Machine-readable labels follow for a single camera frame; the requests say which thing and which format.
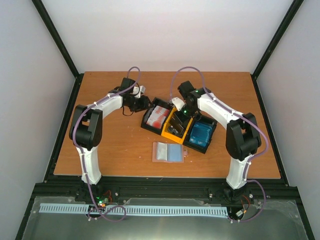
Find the yellow card bin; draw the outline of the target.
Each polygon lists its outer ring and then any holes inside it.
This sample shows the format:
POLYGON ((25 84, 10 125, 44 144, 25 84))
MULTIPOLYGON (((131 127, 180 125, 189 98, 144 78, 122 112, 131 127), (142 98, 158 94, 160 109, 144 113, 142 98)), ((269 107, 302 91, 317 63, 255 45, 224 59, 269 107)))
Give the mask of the yellow card bin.
POLYGON ((183 145, 190 131, 194 118, 187 116, 173 107, 166 117, 161 130, 161 136, 177 144, 183 145))

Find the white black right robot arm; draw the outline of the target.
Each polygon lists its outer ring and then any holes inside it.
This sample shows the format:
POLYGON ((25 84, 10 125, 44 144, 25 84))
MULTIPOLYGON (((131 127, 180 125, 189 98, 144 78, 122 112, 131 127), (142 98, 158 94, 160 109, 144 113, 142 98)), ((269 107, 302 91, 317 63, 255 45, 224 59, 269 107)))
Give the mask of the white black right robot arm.
POLYGON ((215 119, 226 130, 225 148, 230 155, 229 172, 226 183, 231 191, 243 188, 247 183, 251 161, 261 146, 262 131, 257 126, 256 117, 252 113, 243 114, 219 100, 206 87, 196 89, 185 81, 178 91, 182 99, 173 97, 170 89, 170 102, 185 115, 196 111, 204 112, 215 119))

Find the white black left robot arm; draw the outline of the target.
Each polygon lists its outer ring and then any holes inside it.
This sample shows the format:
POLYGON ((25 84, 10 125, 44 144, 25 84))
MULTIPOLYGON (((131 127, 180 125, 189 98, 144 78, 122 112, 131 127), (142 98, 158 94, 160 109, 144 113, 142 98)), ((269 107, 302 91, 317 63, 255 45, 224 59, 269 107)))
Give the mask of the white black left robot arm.
POLYGON ((81 179, 90 186, 86 195, 92 201, 103 198, 104 188, 97 183, 102 174, 99 168, 98 145, 103 136, 103 120, 112 112, 128 107, 132 113, 147 110, 150 99, 144 95, 146 87, 125 77, 121 85, 110 90, 102 99, 74 109, 69 138, 75 146, 81 164, 81 179))

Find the black card stack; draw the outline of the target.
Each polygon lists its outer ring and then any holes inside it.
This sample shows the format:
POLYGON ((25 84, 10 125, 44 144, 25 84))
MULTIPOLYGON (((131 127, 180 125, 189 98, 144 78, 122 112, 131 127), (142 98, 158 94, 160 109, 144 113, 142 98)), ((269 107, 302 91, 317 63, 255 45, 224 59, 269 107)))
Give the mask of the black card stack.
POLYGON ((184 134, 185 128, 183 126, 183 122, 176 112, 174 112, 170 117, 168 131, 179 138, 184 134))

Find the red white card stack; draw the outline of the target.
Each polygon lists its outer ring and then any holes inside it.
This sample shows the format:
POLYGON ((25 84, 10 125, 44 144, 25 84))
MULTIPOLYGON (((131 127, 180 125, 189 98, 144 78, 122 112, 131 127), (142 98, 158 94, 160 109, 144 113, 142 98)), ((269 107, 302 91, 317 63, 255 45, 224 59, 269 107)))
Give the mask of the red white card stack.
POLYGON ((170 110, 157 105, 148 117, 146 124, 156 129, 161 129, 170 110))

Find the blue card stack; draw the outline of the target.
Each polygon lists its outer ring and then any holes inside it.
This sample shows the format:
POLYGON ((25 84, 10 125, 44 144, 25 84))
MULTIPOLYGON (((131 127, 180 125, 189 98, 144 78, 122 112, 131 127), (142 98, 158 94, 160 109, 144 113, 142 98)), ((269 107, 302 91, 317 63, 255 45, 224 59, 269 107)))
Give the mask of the blue card stack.
POLYGON ((209 142, 213 126, 197 121, 191 130, 189 142, 204 148, 209 142))

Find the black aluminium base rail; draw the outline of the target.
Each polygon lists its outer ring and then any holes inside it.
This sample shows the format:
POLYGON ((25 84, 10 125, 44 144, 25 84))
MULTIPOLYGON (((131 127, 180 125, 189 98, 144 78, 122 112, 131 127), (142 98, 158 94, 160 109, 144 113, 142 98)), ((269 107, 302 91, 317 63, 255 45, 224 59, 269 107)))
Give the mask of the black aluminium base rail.
MULTIPOLYGON (((302 200, 297 187, 292 187, 282 179, 261 179, 248 183, 237 195, 228 200, 227 183, 222 178, 166 178, 166 177, 102 177, 98 184, 91 187, 97 200, 102 196, 111 196, 114 203, 123 204, 131 198, 147 199, 194 199, 209 204, 222 206, 240 205, 242 196, 253 195, 249 201, 262 202, 263 195, 267 201, 292 200, 298 205, 302 200)), ((73 197, 77 202, 92 203, 89 189, 80 177, 51 176, 44 182, 37 183, 32 191, 29 204, 37 197, 73 197)))

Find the metal base plate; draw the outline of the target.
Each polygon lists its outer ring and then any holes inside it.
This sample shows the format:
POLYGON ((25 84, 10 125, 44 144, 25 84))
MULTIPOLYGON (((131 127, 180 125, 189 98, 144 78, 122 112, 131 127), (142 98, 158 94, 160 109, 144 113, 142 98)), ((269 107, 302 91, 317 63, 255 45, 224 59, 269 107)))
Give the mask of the metal base plate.
MULTIPOLYGON (((307 232, 293 200, 255 201, 242 219, 228 217, 127 216, 40 213, 40 204, 85 204, 72 197, 35 199, 23 240, 306 240, 307 232)), ((131 198, 124 206, 222 207, 194 199, 131 198)))

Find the black left frame post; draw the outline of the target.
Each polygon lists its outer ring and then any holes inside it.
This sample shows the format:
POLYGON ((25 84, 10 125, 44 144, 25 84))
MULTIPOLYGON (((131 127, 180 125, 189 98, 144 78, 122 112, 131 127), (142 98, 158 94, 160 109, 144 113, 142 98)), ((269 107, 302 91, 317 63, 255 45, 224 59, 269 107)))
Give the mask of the black left frame post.
POLYGON ((70 72, 74 76, 74 78, 77 78, 80 73, 76 68, 76 65, 74 64, 58 30, 56 29, 44 3, 42 0, 32 0, 32 3, 37 10, 40 18, 42 19, 46 29, 48 30, 50 36, 52 37, 54 43, 56 44, 58 50, 60 51, 65 63, 67 64, 70 72))

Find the black frame post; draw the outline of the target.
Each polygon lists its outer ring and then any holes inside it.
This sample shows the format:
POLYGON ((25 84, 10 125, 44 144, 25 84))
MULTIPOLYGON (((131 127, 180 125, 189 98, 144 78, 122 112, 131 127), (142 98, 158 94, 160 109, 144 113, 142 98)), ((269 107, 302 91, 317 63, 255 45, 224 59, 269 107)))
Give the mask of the black frame post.
POLYGON ((37 10, 40 18, 42 19, 46 29, 48 30, 50 36, 52 37, 54 43, 56 44, 58 50, 60 51, 65 63, 67 64, 70 72, 74 76, 74 78, 77 78, 80 73, 76 68, 76 65, 74 64, 58 30, 56 29, 44 3, 42 0, 32 0, 32 3, 37 10))
POLYGON ((288 10, 286 11, 282 21, 280 22, 277 30, 275 31, 272 39, 270 40, 267 48, 265 49, 261 59, 259 60, 256 68, 254 69, 253 73, 251 74, 252 78, 256 81, 263 71, 264 67, 266 66, 268 60, 270 59, 272 53, 276 49, 277 45, 279 44, 280 40, 282 39, 283 35, 285 34, 286 30, 288 29, 289 25, 291 24, 292 20, 294 19, 295 15, 297 14, 298 10, 302 6, 304 0, 293 0, 291 5, 289 6, 288 10))

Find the black right frame post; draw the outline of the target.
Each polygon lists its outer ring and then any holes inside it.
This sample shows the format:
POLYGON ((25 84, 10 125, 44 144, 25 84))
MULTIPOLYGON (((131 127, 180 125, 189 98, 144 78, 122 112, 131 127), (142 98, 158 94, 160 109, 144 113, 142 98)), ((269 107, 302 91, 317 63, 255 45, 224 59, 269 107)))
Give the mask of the black right frame post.
POLYGON ((283 35, 285 34, 286 30, 288 29, 289 25, 291 24, 292 20, 294 19, 295 15, 297 14, 298 10, 302 6, 304 0, 293 0, 291 5, 289 6, 288 10, 286 11, 282 21, 280 22, 277 30, 275 31, 272 39, 270 40, 267 48, 265 49, 261 59, 259 60, 256 68, 254 69, 253 73, 251 74, 252 78, 256 81, 263 71, 264 67, 266 66, 268 60, 270 59, 272 53, 276 49, 277 45, 279 44, 280 40, 282 39, 283 35))

